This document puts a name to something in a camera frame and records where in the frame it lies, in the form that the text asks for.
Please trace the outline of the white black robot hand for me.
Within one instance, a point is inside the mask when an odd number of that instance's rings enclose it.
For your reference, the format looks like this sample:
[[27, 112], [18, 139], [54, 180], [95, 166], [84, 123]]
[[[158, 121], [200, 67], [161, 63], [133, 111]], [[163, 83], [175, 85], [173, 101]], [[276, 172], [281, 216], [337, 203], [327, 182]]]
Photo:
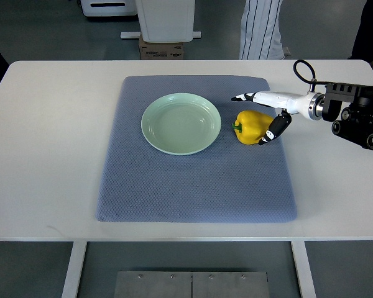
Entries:
[[301, 114], [310, 120], [320, 120], [325, 96], [320, 93], [308, 92], [306, 95], [260, 91], [245, 93], [232, 98], [233, 101], [252, 101], [262, 106], [281, 109], [269, 125], [258, 145], [264, 145], [278, 138], [291, 124], [293, 114]]

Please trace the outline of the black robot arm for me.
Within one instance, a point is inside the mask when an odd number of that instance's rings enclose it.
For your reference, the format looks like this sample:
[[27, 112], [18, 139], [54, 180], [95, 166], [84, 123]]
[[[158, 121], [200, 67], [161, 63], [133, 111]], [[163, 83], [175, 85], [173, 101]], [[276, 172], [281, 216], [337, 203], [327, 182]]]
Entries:
[[297, 60], [293, 72], [310, 85], [302, 110], [310, 119], [331, 122], [334, 135], [373, 150], [373, 86], [318, 81], [305, 60]]

